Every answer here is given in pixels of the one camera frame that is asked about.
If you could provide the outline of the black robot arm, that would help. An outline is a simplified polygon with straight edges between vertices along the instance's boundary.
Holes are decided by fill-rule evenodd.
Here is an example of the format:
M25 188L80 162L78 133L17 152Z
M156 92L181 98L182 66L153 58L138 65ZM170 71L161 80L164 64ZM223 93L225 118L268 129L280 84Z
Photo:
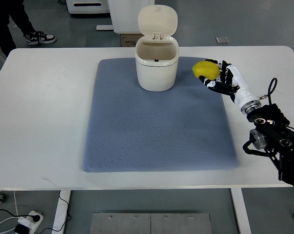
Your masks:
M249 133L249 140L243 150L249 155L270 158L278 170L278 180L294 186L294 128L275 103L271 94L277 85L277 78L269 84L268 105L252 105L246 109L247 120L255 125Z

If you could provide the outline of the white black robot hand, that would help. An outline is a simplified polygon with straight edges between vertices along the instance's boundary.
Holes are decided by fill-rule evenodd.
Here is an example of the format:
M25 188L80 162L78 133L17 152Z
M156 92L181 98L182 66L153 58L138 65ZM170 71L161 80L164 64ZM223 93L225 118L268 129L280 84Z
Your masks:
M211 61L220 69L220 75L214 80L198 78L208 89L230 96L243 114L247 115L261 107L259 98L252 94L247 82L235 66L224 60L206 59L204 61Z

